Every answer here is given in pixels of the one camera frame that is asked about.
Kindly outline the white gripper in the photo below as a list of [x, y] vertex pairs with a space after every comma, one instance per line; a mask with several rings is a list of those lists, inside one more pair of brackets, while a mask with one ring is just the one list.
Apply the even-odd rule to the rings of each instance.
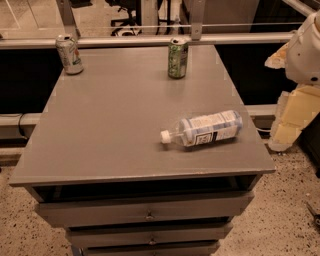
[[281, 93], [271, 126], [268, 146], [283, 152], [320, 113], [320, 10], [310, 14], [289, 44], [269, 56], [264, 65], [285, 67], [287, 78], [299, 84], [292, 92]]

